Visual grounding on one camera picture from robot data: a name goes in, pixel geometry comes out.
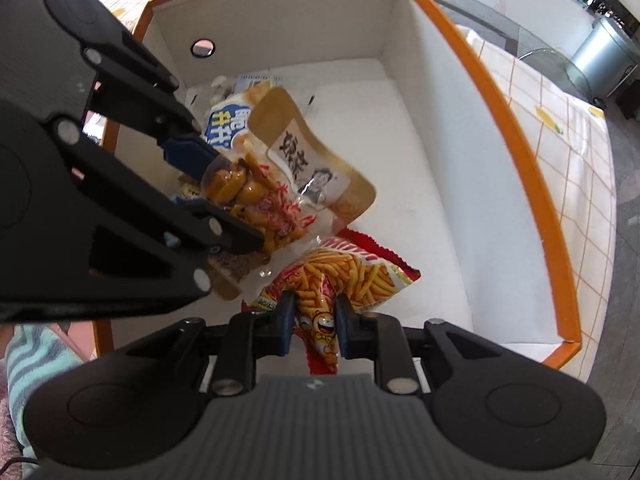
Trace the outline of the red fries snack bag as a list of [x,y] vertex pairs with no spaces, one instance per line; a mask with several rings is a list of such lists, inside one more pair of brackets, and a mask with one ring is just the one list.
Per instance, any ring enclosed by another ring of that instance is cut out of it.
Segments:
[[372,237],[351,229],[322,240],[284,268],[249,304],[248,312],[277,307],[284,292],[294,292],[294,334],[306,350],[313,375],[338,370],[333,304],[344,294],[358,313],[370,311],[420,280],[421,272]]

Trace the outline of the brown clear pastry bag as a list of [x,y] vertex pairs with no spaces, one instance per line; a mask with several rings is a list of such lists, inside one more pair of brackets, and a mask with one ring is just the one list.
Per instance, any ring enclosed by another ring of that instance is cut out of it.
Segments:
[[201,180],[201,196],[264,234],[246,255],[217,252],[208,259],[214,291],[238,298],[258,273],[348,226],[376,197],[373,184],[326,147],[284,89],[253,108],[250,134],[237,151],[219,152]]

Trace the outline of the white blue cracker bag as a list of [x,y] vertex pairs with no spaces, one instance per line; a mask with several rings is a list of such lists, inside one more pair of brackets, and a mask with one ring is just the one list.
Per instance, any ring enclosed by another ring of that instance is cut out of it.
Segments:
[[274,88],[271,80],[265,80],[213,105],[206,115],[206,143],[218,152],[239,150],[250,134],[248,120],[253,108]]

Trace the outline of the orange cardboard box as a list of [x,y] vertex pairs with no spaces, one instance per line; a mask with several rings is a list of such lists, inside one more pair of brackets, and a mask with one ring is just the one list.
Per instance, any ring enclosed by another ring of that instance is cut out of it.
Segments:
[[433,0],[152,0],[136,37],[186,98],[269,70],[375,186],[355,222],[421,272],[385,311],[443,318],[553,368],[582,344],[560,220],[534,150]]

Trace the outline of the silver trash can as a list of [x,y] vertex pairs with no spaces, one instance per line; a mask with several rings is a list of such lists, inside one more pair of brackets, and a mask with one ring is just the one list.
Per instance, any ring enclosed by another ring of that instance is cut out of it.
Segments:
[[608,98],[639,66],[639,43],[612,18],[599,18],[572,56],[588,81],[592,98]]

